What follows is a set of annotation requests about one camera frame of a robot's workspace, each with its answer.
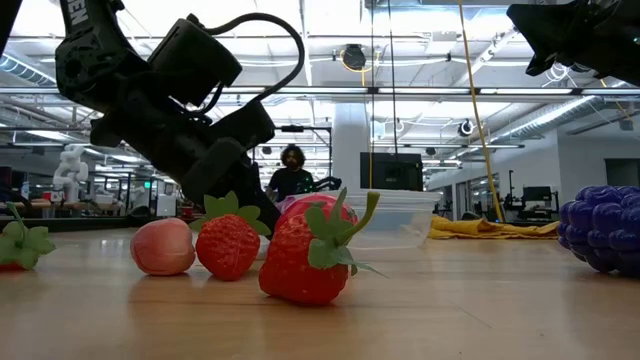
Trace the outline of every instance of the clear plastic bin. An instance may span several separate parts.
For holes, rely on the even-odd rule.
[[[406,248],[420,246],[431,227],[431,216],[440,194],[399,190],[380,193],[378,207],[369,224],[349,243],[354,249]],[[347,203],[362,218],[367,189],[349,190]],[[326,192],[337,196],[339,191]]]

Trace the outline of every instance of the man with curly hair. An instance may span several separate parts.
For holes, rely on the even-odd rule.
[[[298,146],[289,145],[282,152],[280,160],[285,167],[273,173],[266,190],[267,196],[275,198],[277,202],[299,193],[305,184],[313,183],[311,173],[302,169],[305,157]]]

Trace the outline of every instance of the yellow towel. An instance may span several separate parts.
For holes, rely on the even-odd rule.
[[[558,222],[545,226],[517,227],[487,220],[449,221],[434,215],[430,239],[555,239]]]

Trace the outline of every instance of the pillar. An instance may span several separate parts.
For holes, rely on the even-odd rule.
[[[360,188],[360,153],[369,151],[365,103],[338,103],[333,117],[333,176],[342,186]]]

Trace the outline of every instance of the pink peach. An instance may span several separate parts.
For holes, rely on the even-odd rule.
[[[191,229],[174,218],[154,221],[138,229],[130,249],[138,268],[149,275],[180,274],[196,258]]]

